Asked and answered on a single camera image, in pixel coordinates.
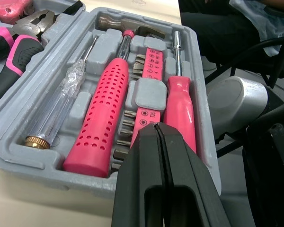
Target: silver cylinder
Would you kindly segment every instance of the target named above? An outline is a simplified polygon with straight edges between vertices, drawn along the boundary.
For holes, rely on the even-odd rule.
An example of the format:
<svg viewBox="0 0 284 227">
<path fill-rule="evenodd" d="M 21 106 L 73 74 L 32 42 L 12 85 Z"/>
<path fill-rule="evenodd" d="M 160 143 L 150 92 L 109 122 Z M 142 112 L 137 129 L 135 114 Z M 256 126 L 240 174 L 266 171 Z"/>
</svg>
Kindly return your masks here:
<svg viewBox="0 0 284 227">
<path fill-rule="evenodd" d="M 123 40 L 122 40 L 121 45 L 119 47 L 119 50 L 117 52 L 117 56 L 116 56 L 117 58 L 122 58 L 124 60 L 127 60 L 131 40 L 132 40 L 132 38 L 131 38 L 130 35 L 123 36 Z"/>
<path fill-rule="evenodd" d="M 181 36 L 179 31 L 175 31 L 173 34 L 173 49 L 174 57 L 176 59 L 176 75 L 181 76 Z"/>
</svg>

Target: screwdriver bit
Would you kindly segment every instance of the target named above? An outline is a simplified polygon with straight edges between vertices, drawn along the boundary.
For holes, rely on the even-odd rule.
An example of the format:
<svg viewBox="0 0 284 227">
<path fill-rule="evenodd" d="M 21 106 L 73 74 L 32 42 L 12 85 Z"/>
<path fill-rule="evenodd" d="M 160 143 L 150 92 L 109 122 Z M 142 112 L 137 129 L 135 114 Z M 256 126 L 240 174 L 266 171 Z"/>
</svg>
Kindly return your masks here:
<svg viewBox="0 0 284 227">
<path fill-rule="evenodd" d="M 134 126 L 134 121 L 123 120 L 122 124 L 126 125 L 126 126 L 133 127 Z"/>
<path fill-rule="evenodd" d="M 112 172 L 117 172 L 120 169 L 121 165 L 118 163 L 112 163 L 111 170 Z"/>
<path fill-rule="evenodd" d="M 136 63 L 133 65 L 133 69 L 134 69 L 134 70 L 143 70 L 143 69 L 144 69 L 144 64 L 141 64 L 141 63 L 136 62 Z"/>
<path fill-rule="evenodd" d="M 136 58 L 141 58 L 143 60 L 145 60 L 146 56 L 143 54 L 137 54 Z"/>
<path fill-rule="evenodd" d="M 133 135 L 133 131 L 127 130 L 127 129 L 121 129 L 120 133 L 126 136 L 132 136 Z"/>
<path fill-rule="evenodd" d="M 143 70 L 135 70 L 135 69 L 133 69 L 133 73 L 134 73 L 134 74 L 139 74 L 139 75 L 142 76 Z"/>
<path fill-rule="evenodd" d="M 123 161 L 127 154 L 128 151 L 115 149 L 113 157 L 114 159 Z"/>
<path fill-rule="evenodd" d="M 117 140 L 117 144 L 122 145 L 122 146 L 127 146 L 127 147 L 131 146 L 131 143 L 129 141 L 125 141 L 125 140 Z"/>
<path fill-rule="evenodd" d="M 137 113 L 135 111 L 125 110 L 124 116 L 125 117 L 136 118 Z"/>
<path fill-rule="evenodd" d="M 131 78 L 133 78 L 133 79 L 140 79 L 140 78 L 142 78 L 142 76 L 138 76 L 138 75 L 131 75 Z"/>
</svg>

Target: tool case compartment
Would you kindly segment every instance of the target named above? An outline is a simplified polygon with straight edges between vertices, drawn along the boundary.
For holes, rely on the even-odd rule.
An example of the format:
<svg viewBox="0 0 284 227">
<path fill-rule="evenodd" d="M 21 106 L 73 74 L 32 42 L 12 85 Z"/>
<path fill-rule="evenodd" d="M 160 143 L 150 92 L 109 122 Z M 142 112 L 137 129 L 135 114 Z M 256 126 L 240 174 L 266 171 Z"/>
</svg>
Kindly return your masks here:
<svg viewBox="0 0 284 227">
<path fill-rule="evenodd" d="M 147 48 L 161 51 L 164 59 L 162 80 L 166 84 L 168 77 L 176 73 L 171 35 L 177 30 L 182 36 L 183 75 L 191 75 L 190 95 L 194 104 L 197 153 L 209 169 L 216 189 L 221 194 L 213 130 L 195 32 L 181 25 L 107 8 L 97 8 L 90 13 L 80 10 L 74 16 L 60 15 L 57 22 L 43 34 L 45 50 L 32 58 L 21 79 L 0 100 L 0 168 L 54 188 L 81 189 L 102 197 L 114 196 L 117 172 L 110 170 L 107 178 L 100 178 L 69 173 L 62 169 L 62 164 L 82 127 L 100 75 L 115 57 L 122 40 L 122 33 L 118 30 L 98 30 L 98 18 L 103 14 L 114 19 L 139 20 L 166 33 L 165 39 L 136 35 L 131 41 L 127 60 L 130 79 L 115 132 L 110 166 L 113 163 L 122 164 L 122 161 L 113 157 L 116 148 L 128 150 L 117 145 L 116 141 L 129 140 L 120 134 L 122 121 L 126 120 L 124 111 L 137 111 L 137 105 L 133 101 L 133 96 L 136 96 L 134 86 L 137 82 L 131 78 L 136 55 L 145 54 Z M 85 81 L 52 147 L 41 150 L 24 146 L 33 117 L 37 112 L 43 111 L 44 104 L 65 77 L 66 70 L 80 59 L 96 36 L 99 38 L 87 59 Z M 159 106 L 158 99 L 159 97 L 153 97 L 152 103 L 158 103 Z"/>
</svg>

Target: white table surface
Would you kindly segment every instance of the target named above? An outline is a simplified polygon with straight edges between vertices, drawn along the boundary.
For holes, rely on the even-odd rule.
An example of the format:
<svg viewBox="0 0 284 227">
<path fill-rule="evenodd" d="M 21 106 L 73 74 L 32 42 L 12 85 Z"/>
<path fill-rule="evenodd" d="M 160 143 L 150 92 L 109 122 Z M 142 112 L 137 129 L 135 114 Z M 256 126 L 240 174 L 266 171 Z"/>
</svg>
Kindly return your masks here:
<svg viewBox="0 0 284 227">
<path fill-rule="evenodd" d="M 109 7 L 181 24 L 177 0 L 83 0 L 87 11 Z M 61 191 L 0 170 L 0 227 L 109 227 L 113 201 Z"/>
</svg>

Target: pink handled screwdriver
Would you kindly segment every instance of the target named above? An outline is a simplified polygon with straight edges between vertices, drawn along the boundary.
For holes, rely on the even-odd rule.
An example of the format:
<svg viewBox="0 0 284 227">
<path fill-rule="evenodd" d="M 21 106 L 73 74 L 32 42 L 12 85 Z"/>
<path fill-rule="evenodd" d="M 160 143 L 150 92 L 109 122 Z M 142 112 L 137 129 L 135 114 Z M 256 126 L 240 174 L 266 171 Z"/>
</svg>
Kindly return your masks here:
<svg viewBox="0 0 284 227">
<path fill-rule="evenodd" d="M 127 30 L 114 58 L 102 73 L 81 131 L 68 154 L 65 171 L 107 177 L 111 148 L 128 83 L 126 62 L 134 33 Z"/>
<path fill-rule="evenodd" d="M 176 58 L 176 76 L 168 79 L 169 96 L 163 122 L 175 127 L 183 136 L 184 141 L 196 153 L 194 109 L 189 95 L 190 78 L 182 77 L 181 37 L 178 31 L 173 34 L 173 48 Z"/>
</svg>

